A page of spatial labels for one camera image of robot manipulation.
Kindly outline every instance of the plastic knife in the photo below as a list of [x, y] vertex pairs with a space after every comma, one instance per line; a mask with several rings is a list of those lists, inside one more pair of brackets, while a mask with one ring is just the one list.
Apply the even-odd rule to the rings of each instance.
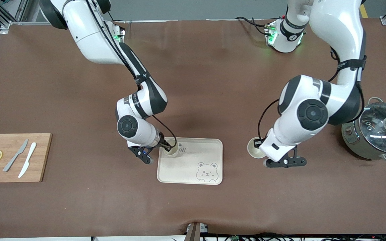
[[4, 167], [3, 171], [10, 170], [10, 167], [13, 165], [14, 161], [16, 160], [17, 156], [20, 155], [26, 148], [26, 145], [28, 145], [28, 139], [23, 142], [20, 149], [17, 151], [17, 153], [14, 155], [14, 157], [7, 163], [7, 165]]
[[36, 142], [32, 142], [31, 147], [29, 148], [28, 156], [26, 157], [25, 164], [23, 164], [23, 168], [20, 171], [20, 174], [19, 174], [18, 178], [22, 177], [23, 174], [25, 174], [26, 170], [28, 169], [28, 167], [29, 167], [29, 159], [31, 158], [32, 153], [34, 152], [36, 146], [37, 146], [37, 143]]

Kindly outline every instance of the green led light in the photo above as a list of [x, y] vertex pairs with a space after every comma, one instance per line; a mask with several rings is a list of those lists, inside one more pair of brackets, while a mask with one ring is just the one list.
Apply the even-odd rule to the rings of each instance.
[[117, 35], [114, 35], [114, 36], [113, 36], [113, 38], [114, 38], [115, 40], [117, 40], [117, 41], [121, 42], [121, 38], [120, 38], [120, 37], [118, 37]]
[[302, 41], [302, 37], [303, 37], [303, 33], [300, 35], [300, 37], [299, 37], [299, 41], [297, 42], [297, 45], [299, 45], [299, 44], [300, 44], [300, 42]]
[[274, 44], [277, 34], [278, 33], [276, 31], [274, 31], [272, 33], [272, 35], [269, 36], [269, 41], [268, 41], [269, 44], [271, 44], [271, 45]]

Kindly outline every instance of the cartoon bear face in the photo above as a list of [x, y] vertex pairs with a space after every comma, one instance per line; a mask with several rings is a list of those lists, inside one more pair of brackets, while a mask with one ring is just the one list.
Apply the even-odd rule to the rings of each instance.
[[211, 165], [205, 165], [204, 163], [199, 163], [197, 167], [199, 167], [199, 170], [197, 171], [197, 174], [196, 174], [196, 177], [198, 180], [216, 181], [218, 179], [216, 163], [211, 163]]

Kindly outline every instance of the cup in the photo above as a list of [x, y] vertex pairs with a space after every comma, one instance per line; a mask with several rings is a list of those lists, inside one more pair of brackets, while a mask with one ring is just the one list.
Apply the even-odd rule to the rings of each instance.
[[[168, 139], [167, 142], [169, 143], [170, 146], [175, 145], [175, 140], [174, 139]], [[170, 151], [164, 151], [165, 155], [167, 157], [176, 157], [179, 152], [178, 144], [176, 144]]]
[[261, 158], [265, 157], [266, 155], [262, 151], [260, 151], [260, 149], [254, 147], [254, 140], [255, 139], [259, 139], [259, 138], [254, 137], [253, 139], [251, 139], [248, 142], [247, 151], [252, 157], [254, 157], [256, 159], [261, 159]]

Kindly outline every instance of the brown tabletop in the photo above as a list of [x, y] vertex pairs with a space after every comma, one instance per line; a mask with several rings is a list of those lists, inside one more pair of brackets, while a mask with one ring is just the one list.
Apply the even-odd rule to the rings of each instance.
[[[365, 98], [386, 101], [386, 26], [362, 23]], [[194, 221], [230, 234], [386, 233], [386, 163], [351, 154], [340, 127], [299, 145], [304, 167], [269, 169], [247, 153], [289, 79], [333, 75], [330, 48], [310, 29], [281, 54], [245, 22], [126, 27], [126, 43], [168, 96], [160, 119], [177, 136], [223, 142], [222, 183], [160, 183], [157, 163], [135, 158], [116, 130], [115, 104], [136, 90], [126, 68], [89, 62], [68, 31], [14, 25], [0, 36], [0, 133], [53, 139], [41, 183], [0, 183], [0, 238], [173, 235]], [[272, 108], [263, 133], [277, 117]]]

